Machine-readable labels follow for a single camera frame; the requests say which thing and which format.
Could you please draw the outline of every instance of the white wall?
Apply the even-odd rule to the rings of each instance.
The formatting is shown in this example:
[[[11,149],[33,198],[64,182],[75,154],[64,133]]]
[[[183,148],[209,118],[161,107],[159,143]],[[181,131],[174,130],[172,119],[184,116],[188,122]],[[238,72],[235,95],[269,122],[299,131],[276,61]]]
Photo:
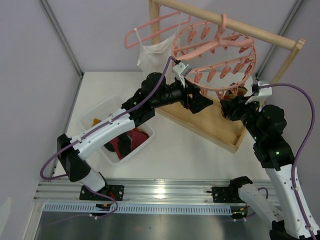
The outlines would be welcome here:
[[[0,1],[0,205],[12,198],[1,239],[22,237],[78,83],[37,0]]]
[[[281,83],[291,83],[303,88],[311,96],[315,105],[315,125],[313,133],[300,155],[298,175],[305,198],[318,224],[320,223],[319,13],[319,0],[309,0],[305,3],[287,37],[294,40],[304,37],[306,38],[306,44],[280,80]],[[261,76],[262,80],[270,81],[287,55],[288,51],[279,50]],[[311,110],[307,100],[295,90],[278,87],[278,89],[273,88],[273,95],[268,103],[284,109],[287,127],[283,136],[296,153],[310,126]]]
[[[181,0],[231,19],[278,33],[295,0]],[[149,21],[148,0],[49,0],[60,26],[77,58],[86,71],[138,71],[139,46],[124,47],[125,34]],[[162,6],[160,14],[172,12]],[[257,65],[270,45],[256,41]],[[202,66],[208,65],[204,59]]]

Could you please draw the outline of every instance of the white cloth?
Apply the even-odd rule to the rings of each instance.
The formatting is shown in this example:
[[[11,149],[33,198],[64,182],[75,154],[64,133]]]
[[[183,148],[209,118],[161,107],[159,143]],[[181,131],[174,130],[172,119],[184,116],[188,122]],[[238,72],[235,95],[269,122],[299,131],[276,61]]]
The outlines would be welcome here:
[[[172,45],[180,29],[181,14],[179,15],[179,24],[176,32],[166,40],[150,45],[144,46],[139,36],[138,30],[135,28],[136,37],[140,42],[140,55],[137,66],[142,70],[143,77],[146,78],[150,73],[162,73],[165,69],[168,58],[171,56]],[[166,71],[165,78],[167,83],[174,81],[174,74],[172,72],[172,64],[169,65]]]

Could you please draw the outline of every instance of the wooden rack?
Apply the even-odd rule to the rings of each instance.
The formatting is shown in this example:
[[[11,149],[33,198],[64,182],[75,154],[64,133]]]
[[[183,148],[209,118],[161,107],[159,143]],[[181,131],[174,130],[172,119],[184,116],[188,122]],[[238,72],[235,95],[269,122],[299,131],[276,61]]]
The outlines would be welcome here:
[[[150,20],[159,16],[160,5],[217,25],[222,24],[221,15],[176,0],[149,0]],[[226,28],[290,51],[288,57],[271,80],[272,84],[279,82],[280,78],[285,74],[286,70],[306,42],[304,38],[295,41],[230,18],[227,20]],[[159,30],[159,22],[151,26],[152,33]],[[159,42],[160,36],[152,39],[152,44],[157,44]],[[213,105],[197,114],[192,114],[185,110],[179,103],[164,106],[158,109],[157,112],[232,153],[235,153],[238,150],[247,132],[240,121],[232,122],[222,117],[221,105],[217,100],[214,101]]]

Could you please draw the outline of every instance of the robotic arm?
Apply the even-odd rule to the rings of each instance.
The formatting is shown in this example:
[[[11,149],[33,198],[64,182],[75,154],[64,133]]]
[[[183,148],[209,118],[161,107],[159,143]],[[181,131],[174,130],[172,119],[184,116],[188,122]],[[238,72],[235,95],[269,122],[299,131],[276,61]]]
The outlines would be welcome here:
[[[275,105],[266,105],[259,111],[259,100],[272,94],[271,87],[261,88],[267,83],[252,85],[253,96],[237,96],[234,99],[221,100],[223,115],[231,121],[241,121],[255,140],[253,150],[261,166],[265,169],[274,186],[281,210],[275,208],[262,197],[248,178],[236,178],[230,181],[229,189],[246,202],[271,229],[272,240],[320,239],[320,229],[312,217],[301,190],[297,169],[295,169],[296,187],[292,185],[292,165],[294,154],[282,137],[287,122],[283,109]],[[295,191],[298,191],[298,202]],[[303,211],[311,225],[305,221]]]
[[[109,118],[78,135],[67,137],[63,134],[57,139],[58,151],[75,143],[63,151],[58,159],[61,162],[71,182],[80,181],[95,192],[104,188],[107,183],[105,178],[89,166],[86,159],[98,148],[108,143],[115,137],[130,131],[155,116],[155,108],[180,102],[184,108],[193,114],[213,104],[213,101],[200,94],[200,89],[185,81],[185,76],[191,70],[190,66],[182,61],[177,61],[173,67],[176,74],[175,82],[166,84],[164,77],[154,94],[140,107],[132,110],[154,91],[159,83],[161,73],[149,74],[141,83],[133,97],[124,102]]]

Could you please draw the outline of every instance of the wooden rod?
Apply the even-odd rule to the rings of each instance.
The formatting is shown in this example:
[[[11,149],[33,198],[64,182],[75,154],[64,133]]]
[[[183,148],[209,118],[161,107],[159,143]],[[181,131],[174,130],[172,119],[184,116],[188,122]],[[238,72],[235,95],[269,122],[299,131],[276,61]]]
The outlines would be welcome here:
[[[159,4],[155,3],[153,0],[149,0],[150,21],[159,17],[159,14],[160,14]],[[151,24],[150,27],[151,27],[152,34],[159,32],[160,31],[160,21],[157,21],[157,22]],[[158,36],[154,36],[153,38],[151,38],[151,43],[153,45],[160,43],[160,34]]]
[[[153,0],[153,1],[157,4],[166,6],[171,9],[175,9],[177,11],[183,12],[188,15],[192,15],[194,17],[203,19],[211,23],[218,24],[218,25],[222,24],[221,15],[201,9],[191,4],[187,4],[187,3],[176,1],[176,0]],[[248,35],[250,37],[262,40],[270,44],[277,45],[281,48],[284,48],[290,51],[292,51],[296,47],[296,41],[294,40],[288,39],[283,36],[279,36],[277,34],[259,29],[257,27],[254,27],[242,22],[232,20],[230,18],[227,19],[226,27],[228,29],[234,30],[236,32]]]
[[[289,66],[293,62],[293,60],[296,58],[296,56],[298,55],[300,50],[305,45],[305,43],[306,43],[306,39],[304,39],[304,38],[300,38],[299,41],[297,41],[295,43],[294,49],[290,52],[289,56],[286,58],[284,63],[281,65],[279,70],[276,72],[276,74],[274,75],[274,77],[271,80],[270,84],[276,84],[276,83],[279,82],[281,77],[285,74],[285,72],[287,71],[287,69],[289,68]]]

